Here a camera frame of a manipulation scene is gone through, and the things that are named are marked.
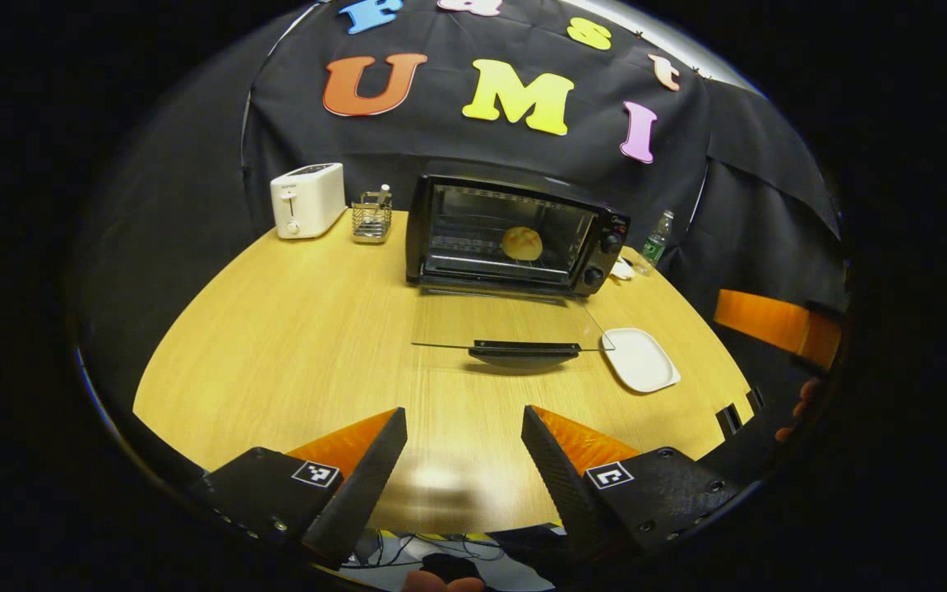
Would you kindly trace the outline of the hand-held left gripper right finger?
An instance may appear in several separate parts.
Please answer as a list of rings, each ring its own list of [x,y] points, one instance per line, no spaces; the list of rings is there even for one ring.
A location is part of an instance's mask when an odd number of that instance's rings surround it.
[[[639,452],[536,405],[524,409],[521,439],[582,562],[658,556],[741,494],[676,447]]]

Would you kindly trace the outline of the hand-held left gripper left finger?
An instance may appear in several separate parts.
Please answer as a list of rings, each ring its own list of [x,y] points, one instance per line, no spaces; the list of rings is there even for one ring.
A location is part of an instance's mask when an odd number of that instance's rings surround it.
[[[290,452],[252,447],[194,481],[187,494],[260,547],[340,568],[407,439],[405,409],[388,409]]]

